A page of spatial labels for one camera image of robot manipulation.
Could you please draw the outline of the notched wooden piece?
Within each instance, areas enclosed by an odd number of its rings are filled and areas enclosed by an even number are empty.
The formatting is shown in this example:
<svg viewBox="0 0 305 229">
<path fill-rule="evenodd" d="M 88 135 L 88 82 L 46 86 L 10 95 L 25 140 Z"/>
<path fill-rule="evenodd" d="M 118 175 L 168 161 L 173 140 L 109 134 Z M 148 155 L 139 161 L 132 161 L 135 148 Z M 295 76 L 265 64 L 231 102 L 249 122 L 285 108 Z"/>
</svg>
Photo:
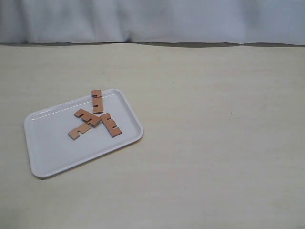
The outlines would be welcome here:
<svg viewBox="0 0 305 229">
<path fill-rule="evenodd" d="M 102 103 L 102 91 L 101 90 L 92 90 L 92 106 L 94 114 L 103 113 L 103 103 Z"/>
<path fill-rule="evenodd" d="M 117 126 L 116 122 L 112 119 L 109 113 L 101 115 L 100 120 L 105 125 L 112 137 L 116 137 L 122 133 L 121 129 Z"/>
<path fill-rule="evenodd" d="M 74 113 L 74 116 L 85 121 L 93 127 L 96 127 L 100 123 L 100 118 L 84 109 L 79 109 Z"/>
<path fill-rule="evenodd" d="M 83 123 L 80 126 L 72 129 L 69 133 L 68 136 L 73 139 L 76 140 L 77 138 L 79 138 L 81 136 L 81 134 L 85 134 L 87 131 L 89 131 L 92 127 L 88 124 L 88 123 Z"/>
</svg>

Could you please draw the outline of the white plastic tray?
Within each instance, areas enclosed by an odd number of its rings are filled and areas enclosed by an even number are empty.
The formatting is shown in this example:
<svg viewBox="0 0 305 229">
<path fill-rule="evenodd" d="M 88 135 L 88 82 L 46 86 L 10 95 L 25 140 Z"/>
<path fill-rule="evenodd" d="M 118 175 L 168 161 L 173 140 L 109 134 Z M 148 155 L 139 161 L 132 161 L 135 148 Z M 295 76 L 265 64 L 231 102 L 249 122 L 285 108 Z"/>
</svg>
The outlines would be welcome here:
<svg viewBox="0 0 305 229">
<path fill-rule="evenodd" d="M 24 120 L 30 169 L 38 178 L 48 178 L 140 140 L 144 129 L 122 91 L 102 92 L 103 108 L 122 133 L 112 137 L 103 123 L 76 140 L 68 133 L 83 124 L 74 116 L 79 109 L 92 111 L 90 95 L 49 107 Z"/>
</svg>

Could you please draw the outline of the white backdrop cloth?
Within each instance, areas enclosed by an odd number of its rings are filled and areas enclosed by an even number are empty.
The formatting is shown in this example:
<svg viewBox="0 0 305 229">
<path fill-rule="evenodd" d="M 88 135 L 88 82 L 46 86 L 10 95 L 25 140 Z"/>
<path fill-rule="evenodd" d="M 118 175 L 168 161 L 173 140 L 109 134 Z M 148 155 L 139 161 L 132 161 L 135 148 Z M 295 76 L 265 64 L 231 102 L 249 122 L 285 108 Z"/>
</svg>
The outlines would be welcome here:
<svg viewBox="0 0 305 229">
<path fill-rule="evenodd" d="M 304 45 L 302 0 L 3 0 L 2 43 Z"/>
</svg>

